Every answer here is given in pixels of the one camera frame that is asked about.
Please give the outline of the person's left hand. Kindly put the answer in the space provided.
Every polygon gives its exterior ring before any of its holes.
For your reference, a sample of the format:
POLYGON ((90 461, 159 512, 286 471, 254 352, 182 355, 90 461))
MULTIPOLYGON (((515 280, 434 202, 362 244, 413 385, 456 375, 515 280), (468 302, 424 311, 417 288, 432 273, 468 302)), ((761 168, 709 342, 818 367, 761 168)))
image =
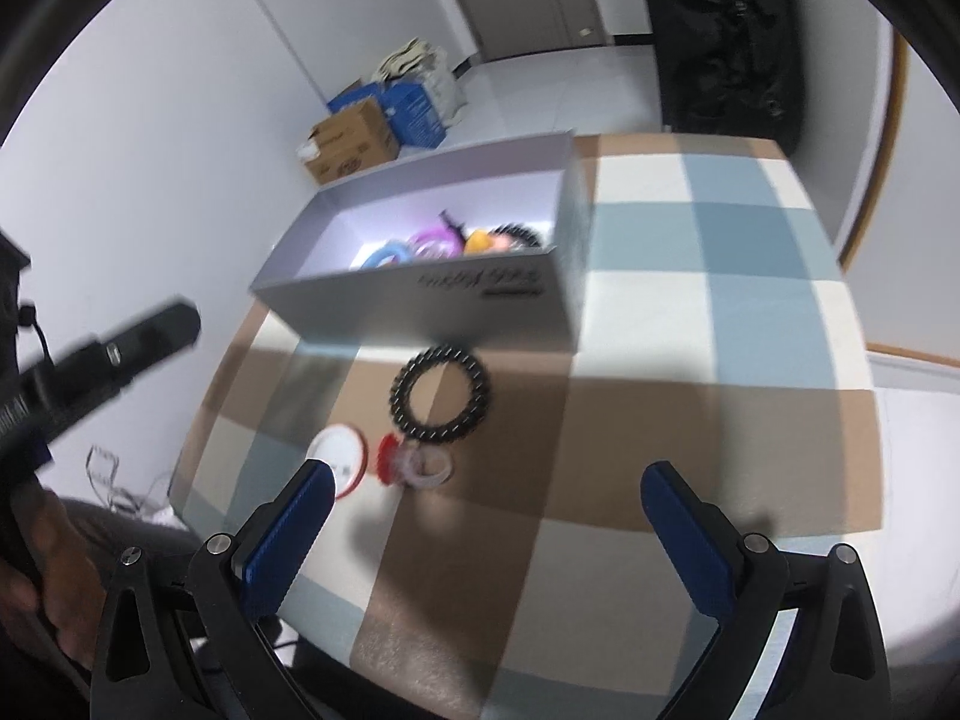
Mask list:
POLYGON ((2 564, 2 631, 28 652, 47 655, 49 649, 29 622, 44 613, 55 629, 57 649, 91 670, 106 600, 101 577, 64 503, 46 488, 32 489, 26 500, 29 544, 39 559, 41 588, 2 564))

